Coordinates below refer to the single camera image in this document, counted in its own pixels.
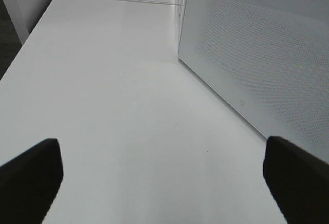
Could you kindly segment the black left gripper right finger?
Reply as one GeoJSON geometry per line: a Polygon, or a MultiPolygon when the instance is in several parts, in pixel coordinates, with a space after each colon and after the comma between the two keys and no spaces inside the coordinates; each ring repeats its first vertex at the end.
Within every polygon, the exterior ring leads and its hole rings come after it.
{"type": "Polygon", "coordinates": [[[328,223],[328,164],[288,140],[270,136],[263,177],[287,223],[328,223]]]}

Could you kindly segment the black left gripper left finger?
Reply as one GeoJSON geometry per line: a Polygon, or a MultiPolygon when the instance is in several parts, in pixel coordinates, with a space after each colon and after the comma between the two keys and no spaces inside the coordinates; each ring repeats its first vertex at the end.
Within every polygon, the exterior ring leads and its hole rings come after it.
{"type": "Polygon", "coordinates": [[[42,223],[62,180],[62,156],[55,138],[1,165],[1,223],[42,223]]]}

